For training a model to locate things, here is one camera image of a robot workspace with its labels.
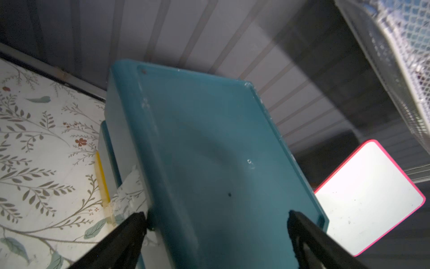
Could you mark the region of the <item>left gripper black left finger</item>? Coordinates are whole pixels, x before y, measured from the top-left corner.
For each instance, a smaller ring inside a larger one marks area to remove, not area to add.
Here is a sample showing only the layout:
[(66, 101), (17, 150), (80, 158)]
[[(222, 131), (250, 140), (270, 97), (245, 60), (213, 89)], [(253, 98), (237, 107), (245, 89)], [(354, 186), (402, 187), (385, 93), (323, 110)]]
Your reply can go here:
[(70, 266), (71, 269), (134, 269), (147, 233), (144, 213), (134, 213)]

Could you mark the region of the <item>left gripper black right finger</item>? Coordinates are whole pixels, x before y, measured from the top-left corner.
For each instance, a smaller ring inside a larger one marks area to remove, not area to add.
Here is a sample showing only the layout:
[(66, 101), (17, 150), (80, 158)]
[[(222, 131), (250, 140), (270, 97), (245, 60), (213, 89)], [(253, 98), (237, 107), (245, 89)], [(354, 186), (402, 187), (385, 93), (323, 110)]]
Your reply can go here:
[(291, 210), (288, 234), (300, 269), (365, 269), (303, 213)]

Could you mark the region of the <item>teal yellow drawer cabinet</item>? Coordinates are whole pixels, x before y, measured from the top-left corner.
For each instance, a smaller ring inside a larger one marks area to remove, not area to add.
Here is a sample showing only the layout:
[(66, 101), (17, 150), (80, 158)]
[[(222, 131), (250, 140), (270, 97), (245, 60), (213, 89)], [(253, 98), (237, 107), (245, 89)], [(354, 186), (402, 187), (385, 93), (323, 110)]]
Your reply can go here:
[(155, 228), (148, 269), (296, 269), (290, 211), (327, 216), (252, 83), (123, 59), (105, 123)]

